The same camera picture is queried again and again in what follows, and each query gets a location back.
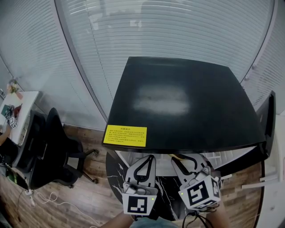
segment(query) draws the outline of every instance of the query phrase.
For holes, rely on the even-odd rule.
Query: person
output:
[[[5,132],[3,134],[0,133],[0,155],[7,164],[12,164],[18,154],[17,145],[8,138],[11,131],[11,126],[7,124]]]
[[[206,222],[208,227],[213,228],[230,228],[230,221],[227,216],[224,203],[221,200],[215,212],[208,213],[206,218],[211,224]],[[123,212],[111,219],[100,228],[177,228],[176,224],[163,218],[151,220],[147,217],[138,218],[137,221],[131,215]]]

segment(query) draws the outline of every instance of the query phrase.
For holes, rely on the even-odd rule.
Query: white cable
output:
[[[57,200],[57,194],[56,194],[56,192],[53,191],[53,192],[50,194],[49,199],[45,198],[44,195],[41,194],[40,192],[38,192],[38,191],[36,191],[36,192],[37,192],[37,194],[36,194],[37,199],[40,201],[41,204],[46,204],[46,203],[48,203],[48,202],[52,202],[52,203],[54,203],[54,204],[56,204],[56,205],[70,204],[70,205],[74,206],[81,214],[83,214],[83,215],[89,217],[90,219],[92,219],[92,220],[95,222],[95,224],[96,224],[97,226],[100,226],[100,224],[99,224],[97,221],[95,221],[91,216],[89,216],[89,215],[83,213],[82,211],[80,211],[80,210],[78,209],[78,207],[75,206],[74,204],[69,203],[69,202],[62,202],[62,203],[60,203],[60,204],[56,203],[56,202],[55,202],[55,201]],[[52,197],[52,194],[55,194],[55,196],[56,196],[56,198],[53,199],[53,200],[50,199],[50,198]]]

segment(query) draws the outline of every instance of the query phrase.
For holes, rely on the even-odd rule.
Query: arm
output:
[[[10,133],[11,133],[11,127],[10,125],[7,125],[6,131],[2,135],[0,135],[0,146],[6,141]]]
[[[129,228],[133,221],[130,215],[125,215],[124,212],[121,212],[100,228]]]
[[[230,220],[222,200],[219,202],[219,206],[216,208],[216,211],[208,213],[206,218],[209,219],[214,228],[230,228]]]

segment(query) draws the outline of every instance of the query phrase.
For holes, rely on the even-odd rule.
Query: wooden floor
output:
[[[106,149],[101,144],[102,132],[66,126],[67,135],[78,137],[85,151],[99,149],[98,157],[89,155],[85,162],[85,171],[99,179],[93,184],[85,177],[80,178],[73,189],[50,183],[40,189],[44,196],[51,192],[58,194],[58,203],[70,202],[82,212],[94,218],[99,224],[104,224],[122,211],[122,205],[112,193],[105,169]],[[257,164],[238,172],[226,180],[221,193],[233,228],[253,228],[261,198],[260,189],[241,190],[241,185],[253,183],[261,177],[261,165]],[[22,193],[22,189],[0,176],[0,197],[8,220],[16,228],[89,228],[97,226],[90,218],[82,215],[74,206],[69,204],[55,205],[51,202],[41,204],[34,193],[35,208],[30,199]],[[195,223],[191,227],[202,227]]]

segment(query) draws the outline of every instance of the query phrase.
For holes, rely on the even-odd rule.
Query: yellow warning label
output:
[[[147,128],[138,126],[108,125],[104,143],[124,146],[145,147]]]

